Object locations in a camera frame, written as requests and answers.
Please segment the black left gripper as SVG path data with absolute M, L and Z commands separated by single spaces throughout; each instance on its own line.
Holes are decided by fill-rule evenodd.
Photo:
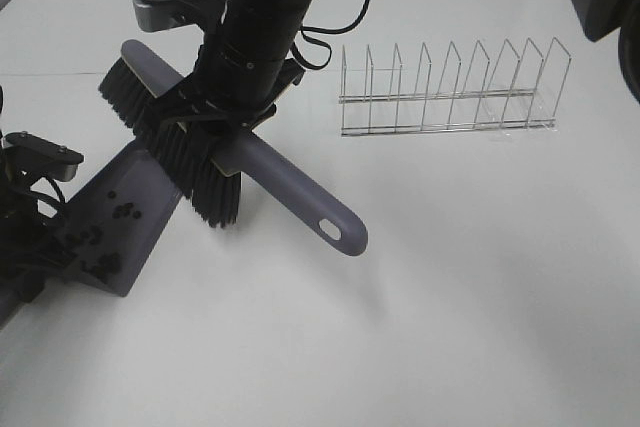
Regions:
M 1 293 L 33 301 L 49 277 L 62 275 L 75 254 L 58 236 L 65 219 L 55 216 L 1 219 Z

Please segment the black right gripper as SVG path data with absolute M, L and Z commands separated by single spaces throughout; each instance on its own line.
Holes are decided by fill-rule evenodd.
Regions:
M 226 133 L 240 127 L 255 128 L 274 116 L 276 101 L 292 85 L 298 85 L 305 70 L 293 59 L 286 59 L 265 100 L 256 107 L 241 106 L 204 90 L 195 74 L 190 74 L 166 93 L 149 103 L 149 126 L 162 132 L 178 123 L 216 124 L 215 133 Z

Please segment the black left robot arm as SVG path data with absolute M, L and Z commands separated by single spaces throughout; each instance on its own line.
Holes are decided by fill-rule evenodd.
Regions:
M 69 254 L 55 234 L 69 221 L 59 186 L 82 154 L 29 131 L 1 135 L 1 322 L 44 290 Z

